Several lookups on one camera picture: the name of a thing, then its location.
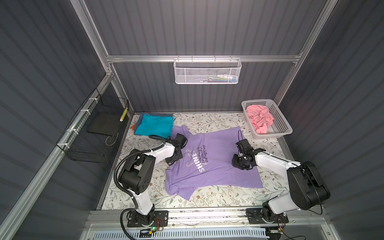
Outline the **white plastic laundry basket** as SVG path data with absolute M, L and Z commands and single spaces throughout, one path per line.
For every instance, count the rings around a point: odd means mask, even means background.
M 281 112 L 281 110 L 273 100 L 270 100 L 270 99 L 248 100 L 248 101 L 242 101 L 241 105 L 246 118 L 246 123 L 251 129 L 251 133 L 254 139 L 259 140 L 259 139 L 280 138 L 285 135 L 289 135 L 293 132 L 293 129 L 290 126 L 289 122 L 287 121 L 284 114 Z M 248 107 L 252 105 L 261 105 L 261 106 L 267 107 L 270 114 L 274 118 L 272 125 L 267 128 L 267 132 L 265 134 L 258 134 L 254 129 L 251 119 L 247 113 Z

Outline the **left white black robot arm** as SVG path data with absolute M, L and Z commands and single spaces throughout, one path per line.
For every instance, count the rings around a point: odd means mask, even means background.
M 155 210 L 147 191 L 155 166 L 162 161 L 171 166 L 181 160 L 182 149 L 188 143 L 188 139 L 181 134 L 174 139 L 157 135 L 150 135 L 149 138 L 161 141 L 161 145 L 149 150 L 132 150 L 118 163 L 113 176 L 116 187 L 131 197 L 141 217 L 149 217 Z

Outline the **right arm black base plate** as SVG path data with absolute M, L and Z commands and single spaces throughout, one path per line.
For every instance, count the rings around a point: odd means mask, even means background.
M 286 214 L 275 214 L 268 208 L 248 208 L 246 217 L 249 224 L 287 224 L 289 219 Z

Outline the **purple printed t shirt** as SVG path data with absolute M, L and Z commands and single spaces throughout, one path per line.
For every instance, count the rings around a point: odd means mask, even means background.
M 181 150 L 182 159 L 166 169 L 165 189 L 169 195 L 189 200 L 202 187 L 263 187 L 258 169 L 241 170 L 232 165 L 233 156 L 238 153 L 236 143 L 243 135 L 240 127 L 194 135 L 187 126 L 174 126 L 172 138 L 177 134 L 188 142 Z

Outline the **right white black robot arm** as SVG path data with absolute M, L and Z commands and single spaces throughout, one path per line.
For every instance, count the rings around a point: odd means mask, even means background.
M 296 209 L 309 210 L 331 197 L 329 188 L 313 163 L 299 163 L 276 157 L 264 149 L 254 149 L 246 139 L 237 142 L 236 146 L 238 153 L 232 159 L 234 167 L 241 170 L 262 167 L 288 181 L 288 193 L 263 203 L 261 217 L 264 222 L 284 223 L 286 212 Z

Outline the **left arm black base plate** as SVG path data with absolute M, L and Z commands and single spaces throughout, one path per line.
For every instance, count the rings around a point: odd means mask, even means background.
M 152 211 L 144 216 L 135 210 L 129 211 L 125 217 L 128 228 L 139 227 L 167 227 L 169 212 L 168 211 Z

